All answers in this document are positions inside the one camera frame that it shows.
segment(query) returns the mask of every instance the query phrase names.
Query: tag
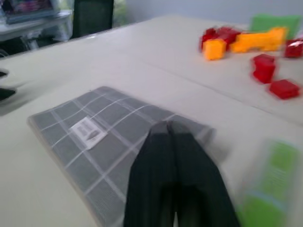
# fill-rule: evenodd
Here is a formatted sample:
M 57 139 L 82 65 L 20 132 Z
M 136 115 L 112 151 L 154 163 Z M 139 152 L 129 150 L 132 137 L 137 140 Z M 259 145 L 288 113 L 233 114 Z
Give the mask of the tag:
M 88 150 L 92 149 L 107 135 L 107 132 L 88 117 L 74 124 L 70 131 L 82 141 Z

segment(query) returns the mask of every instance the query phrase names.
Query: gray cloth with white grid lines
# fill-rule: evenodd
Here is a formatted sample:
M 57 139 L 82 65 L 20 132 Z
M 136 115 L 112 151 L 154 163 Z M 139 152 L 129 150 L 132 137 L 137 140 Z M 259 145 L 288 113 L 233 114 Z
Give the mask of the gray cloth with white grid lines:
M 90 150 L 69 131 L 87 116 L 108 133 Z M 184 123 L 202 145 L 214 132 L 109 87 L 97 88 L 29 118 L 103 227 L 122 226 L 130 167 L 150 127 L 165 120 Z

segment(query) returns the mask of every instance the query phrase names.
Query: green object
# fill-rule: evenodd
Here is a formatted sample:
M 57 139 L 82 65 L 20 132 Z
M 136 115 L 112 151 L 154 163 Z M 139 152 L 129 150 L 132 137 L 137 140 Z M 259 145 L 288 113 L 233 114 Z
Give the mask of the green object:
M 284 226 L 299 151 L 282 142 L 274 142 L 269 149 L 262 175 L 247 191 L 241 206 L 239 217 L 243 227 Z
M 273 27 L 287 27 L 287 39 L 293 39 L 299 31 L 301 16 L 272 16 L 269 14 L 257 14 L 250 23 L 250 31 L 266 32 Z

